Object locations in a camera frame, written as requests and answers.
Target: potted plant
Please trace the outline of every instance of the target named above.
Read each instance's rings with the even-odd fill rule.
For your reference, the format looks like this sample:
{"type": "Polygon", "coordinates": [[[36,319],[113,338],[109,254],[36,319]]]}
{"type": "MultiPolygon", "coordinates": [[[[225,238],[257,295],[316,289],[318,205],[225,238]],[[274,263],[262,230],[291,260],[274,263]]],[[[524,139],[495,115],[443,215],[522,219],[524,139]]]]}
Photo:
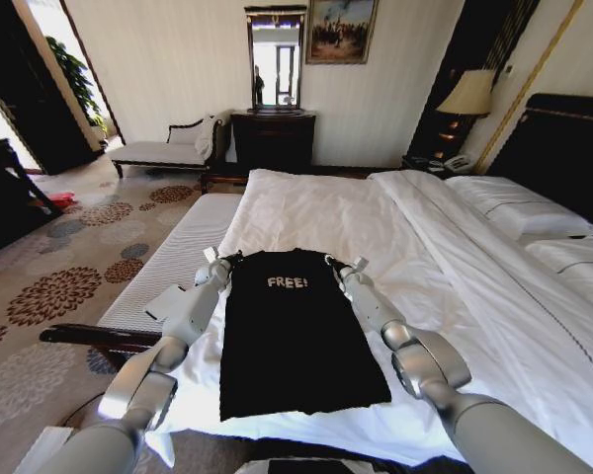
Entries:
{"type": "Polygon", "coordinates": [[[68,84],[77,98],[81,110],[86,115],[92,130],[99,138],[99,141],[105,143],[108,129],[103,117],[101,117],[101,109],[93,100],[92,91],[90,90],[92,83],[84,74],[88,68],[83,62],[66,51],[63,42],[59,42],[53,37],[46,37],[46,41],[48,41],[48,45],[54,53],[63,75],[68,80],[68,84]]]}

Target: floral rug pattern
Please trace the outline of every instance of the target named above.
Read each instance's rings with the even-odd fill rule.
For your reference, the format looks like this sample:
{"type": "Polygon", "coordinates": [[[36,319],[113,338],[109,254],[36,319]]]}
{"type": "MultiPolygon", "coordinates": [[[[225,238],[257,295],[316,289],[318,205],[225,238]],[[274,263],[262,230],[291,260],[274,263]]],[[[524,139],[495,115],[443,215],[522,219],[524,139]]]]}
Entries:
{"type": "MultiPolygon", "coordinates": [[[[197,173],[125,171],[119,180],[104,155],[59,176],[32,177],[48,195],[74,192],[76,203],[0,250],[0,472],[12,472],[45,426],[64,423],[115,373],[97,351],[42,343],[40,332],[56,323],[96,324],[200,197],[197,173]]],[[[226,186],[216,191],[243,192],[226,186]]],[[[92,422],[96,406],[89,404],[69,426],[92,422]]],[[[181,436],[212,442],[206,435],[181,436]]],[[[216,456],[222,463],[229,458],[216,456]]],[[[170,472],[156,457],[143,453],[136,472],[170,472]]],[[[177,463],[181,472],[184,457],[177,463]]],[[[189,462],[198,466],[198,459],[189,462]]],[[[228,464],[230,472],[236,467],[228,464]]]]}

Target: white bed sheet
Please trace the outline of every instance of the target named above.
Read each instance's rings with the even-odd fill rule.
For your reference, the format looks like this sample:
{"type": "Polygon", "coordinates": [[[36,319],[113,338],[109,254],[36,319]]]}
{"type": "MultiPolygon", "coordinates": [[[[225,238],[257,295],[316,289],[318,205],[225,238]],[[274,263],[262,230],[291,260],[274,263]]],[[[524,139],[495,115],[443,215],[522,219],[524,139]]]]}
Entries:
{"type": "MultiPolygon", "coordinates": [[[[394,172],[348,184],[342,178],[252,172],[220,250],[250,254],[301,247],[329,252],[344,261],[366,257],[370,260],[367,273],[410,324],[439,331],[460,350],[473,375],[466,390],[508,402],[593,464],[593,369],[587,357],[549,315],[541,315],[541,309],[531,301],[521,302],[522,295],[512,292],[515,283],[495,268],[498,264],[491,258],[488,261],[486,253],[515,257],[521,270],[540,264],[528,261],[516,243],[483,222],[434,177],[394,172]],[[444,209],[422,196],[422,187],[444,209]],[[460,226],[468,229],[462,231],[460,226]],[[482,236],[486,246],[494,248],[481,250],[470,244],[464,239],[469,232],[482,236]],[[546,336],[548,344],[539,344],[546,336]],[[577,373],[568,381],[567,374],[573,370],[577,373]],[[585,387],[590,391],[588,401],[585,387]]],[[[546,277],[542,273],[532,278],[541,293],[548,291],[546,277]]],[[[553,296],[554,291],[558,288],[552,284],[553,296]]],[[[251,438],[288,438],[406,464],[438,455],[461,459],[428,405],[412,399],[399,386],[388,350],[366,325],[367,340],[391,389],[391,403],[311,416],[289,412],[221,423],[219,359],[226,296],[227,292],[207,332],[192,346],[176,373],[179,392],[162,431],[193,429],[251,438]]],[[[567,296],[561,295],[562,303],[565,299],[567,296]]],[[[553,310],[565,311],[564,318],[584,309],[579,301],[567,307],[568,316],[565,307],[553,310]]],[[[590,316],[587,312],[580,318],[590,316]]],[[[584,321],[575,324],[578,327],[571,327],[573,334],[593,357],[593,335],[583,327],[584,321]]]]}

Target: white pillow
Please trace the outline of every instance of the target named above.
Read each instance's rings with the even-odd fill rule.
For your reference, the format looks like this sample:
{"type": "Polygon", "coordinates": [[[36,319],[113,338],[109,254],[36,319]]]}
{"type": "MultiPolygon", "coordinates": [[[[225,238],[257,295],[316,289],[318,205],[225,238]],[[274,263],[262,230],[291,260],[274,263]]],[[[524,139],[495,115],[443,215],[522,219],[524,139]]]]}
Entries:
{"type": "Polygon", "coordinates": [[[446,184],[514,240],[526,234],[593,235],[593,224],[583,217],[507,178],[456,176],[446,184]]]}
{"type": "Polygon", "coordinates": [[[193,145],[200,135],[201,125],[185,126],[183,128],[169,128],[169,140],[167,143],[181,145],[193,145]]]}
{"type": "Polygon", "coordinates": [[[205,160],[211,156],[213,152],[213,126],[216,118],[206,114],[200,124],[201,130],[198,139],[196,140],[196,151],[205,160]]]}
{"type": "Polygon", "coordinates": [[[593,303],[593,239],[541,240],[525,248],[593,303]]]}

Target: headboard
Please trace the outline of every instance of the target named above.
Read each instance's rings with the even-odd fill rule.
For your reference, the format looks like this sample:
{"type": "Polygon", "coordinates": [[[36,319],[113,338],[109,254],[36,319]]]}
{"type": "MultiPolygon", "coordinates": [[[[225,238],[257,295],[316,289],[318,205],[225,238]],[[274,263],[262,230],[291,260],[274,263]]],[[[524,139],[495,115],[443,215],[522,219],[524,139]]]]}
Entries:
{"type": "Polygon", "coordinates": [[[487,174],[593,222],[593,97],[535,94],[487,174]]]}

